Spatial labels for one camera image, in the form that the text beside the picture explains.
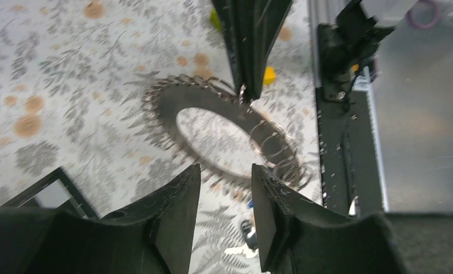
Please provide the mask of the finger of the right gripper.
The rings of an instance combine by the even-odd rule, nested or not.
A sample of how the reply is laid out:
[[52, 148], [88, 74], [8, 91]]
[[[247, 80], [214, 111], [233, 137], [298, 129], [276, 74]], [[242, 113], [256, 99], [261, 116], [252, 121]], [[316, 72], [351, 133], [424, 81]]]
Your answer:
[[212, 1], [221, 23], [231, 73], [237, 93], [251, 87], [251, 2]]
[[261, 96], [267, 59], [292, 6], [292, 1], [246, 1], [246, 100]]

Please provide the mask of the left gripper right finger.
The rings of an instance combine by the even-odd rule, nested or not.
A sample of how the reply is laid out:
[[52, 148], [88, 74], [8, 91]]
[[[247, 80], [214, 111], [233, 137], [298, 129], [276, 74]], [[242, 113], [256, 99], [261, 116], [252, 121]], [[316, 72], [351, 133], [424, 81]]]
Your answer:
[[270, 273], [407, 273], [387, 219], [332, 212], [252, 165], [260, 268]]

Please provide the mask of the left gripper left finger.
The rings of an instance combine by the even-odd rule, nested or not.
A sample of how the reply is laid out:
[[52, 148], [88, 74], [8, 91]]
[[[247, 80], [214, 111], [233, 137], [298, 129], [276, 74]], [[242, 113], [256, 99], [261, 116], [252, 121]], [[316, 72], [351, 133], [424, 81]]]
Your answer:
[[97, 219], [0, 206], [0, 273], [187, 273], [201, 169], [193, 164]]

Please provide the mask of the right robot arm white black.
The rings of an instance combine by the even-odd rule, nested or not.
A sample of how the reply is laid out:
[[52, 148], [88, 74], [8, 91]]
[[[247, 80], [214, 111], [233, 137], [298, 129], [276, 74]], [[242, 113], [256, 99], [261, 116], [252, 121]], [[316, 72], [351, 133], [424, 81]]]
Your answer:
[[[235, 93], [242, 103], [262, 94], [267, 59], [290, 12], [293, 1], [213, 1], [226, 44]], [[354, 81], [347, 75], [354, 64], [374, 55], [379, 43], [394, 31], [369, 17], [361, 1], [349, 1], [335, 23], [316, 29], [320, 47], [323, 97], [347, 102]]]

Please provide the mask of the yellow cube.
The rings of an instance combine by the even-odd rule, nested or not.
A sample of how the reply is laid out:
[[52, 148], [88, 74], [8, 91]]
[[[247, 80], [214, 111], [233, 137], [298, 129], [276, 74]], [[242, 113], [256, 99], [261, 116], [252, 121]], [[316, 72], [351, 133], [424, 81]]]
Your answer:
[[266, 67], [263, 77], [263, 85], [273, 84], [276, 80], [275, 69], [271, 66]]

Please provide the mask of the black white chessboard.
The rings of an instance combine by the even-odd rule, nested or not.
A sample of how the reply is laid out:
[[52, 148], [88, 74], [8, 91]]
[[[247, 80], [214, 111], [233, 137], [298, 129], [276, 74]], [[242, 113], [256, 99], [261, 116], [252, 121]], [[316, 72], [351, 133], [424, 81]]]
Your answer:
[[98, 218], [96, 211], [62, 167], [44, 176], [3, 206], [58, 208], [83, 219]]

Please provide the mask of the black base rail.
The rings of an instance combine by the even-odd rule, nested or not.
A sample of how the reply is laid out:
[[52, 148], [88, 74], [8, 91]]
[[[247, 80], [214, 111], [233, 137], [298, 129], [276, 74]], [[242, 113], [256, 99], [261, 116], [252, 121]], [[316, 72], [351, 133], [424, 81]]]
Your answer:
[[386, 206], [368, 97], [354, 91], [350, 98], [345, 112], [316, 89], [323, 205], [344, 216], [354, 208], [356, 217], [364, 217]]

